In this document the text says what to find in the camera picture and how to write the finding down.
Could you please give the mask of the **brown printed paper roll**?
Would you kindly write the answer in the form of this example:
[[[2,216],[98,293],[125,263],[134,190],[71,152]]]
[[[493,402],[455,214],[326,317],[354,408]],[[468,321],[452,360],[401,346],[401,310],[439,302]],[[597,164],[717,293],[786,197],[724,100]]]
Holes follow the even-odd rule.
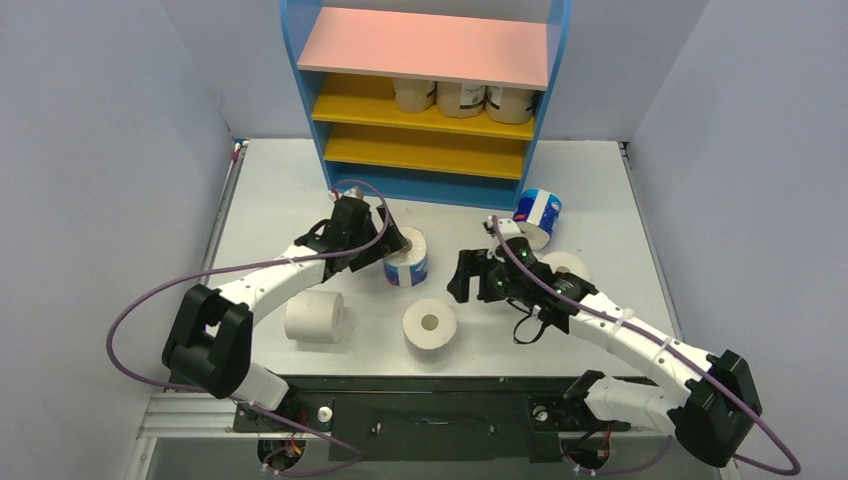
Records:
[[[424,112],[436,102],[437,83],[433,80],[393,78],[392,90],[397,107],[405,113]]]

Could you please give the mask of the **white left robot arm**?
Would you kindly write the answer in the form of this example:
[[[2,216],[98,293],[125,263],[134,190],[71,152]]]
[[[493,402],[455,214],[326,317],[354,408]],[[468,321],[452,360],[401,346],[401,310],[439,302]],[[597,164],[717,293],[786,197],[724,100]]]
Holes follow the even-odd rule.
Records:
[[[296,238],[276,265],[252,268],[236,281],[184,295],[164,345],[162,363],[203,391],[259,407],[272,429],[298,416],[292,387],[251,359],[255,326],[301,292],[344,270],[356,272],[409,247],[384,206],[344,196],[332,214]]]

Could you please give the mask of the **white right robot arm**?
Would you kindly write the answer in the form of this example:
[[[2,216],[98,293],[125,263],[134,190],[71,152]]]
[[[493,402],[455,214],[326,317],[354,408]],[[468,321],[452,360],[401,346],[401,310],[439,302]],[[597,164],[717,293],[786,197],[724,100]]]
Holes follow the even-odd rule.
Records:
[[[724,467],[753,428],[762,406],[748,362],[687,345],[636,318],[592,283],[556,271],[519,247],[509,259],[502,248],[462,250],[447,285],[459,303],[480,281],[478,300],[514,301],[544,327],[588,341],[624,361],[648,383],[588,371],[568,391],[566,418],[578,427],[624,422],[671,435],[701,462]]]

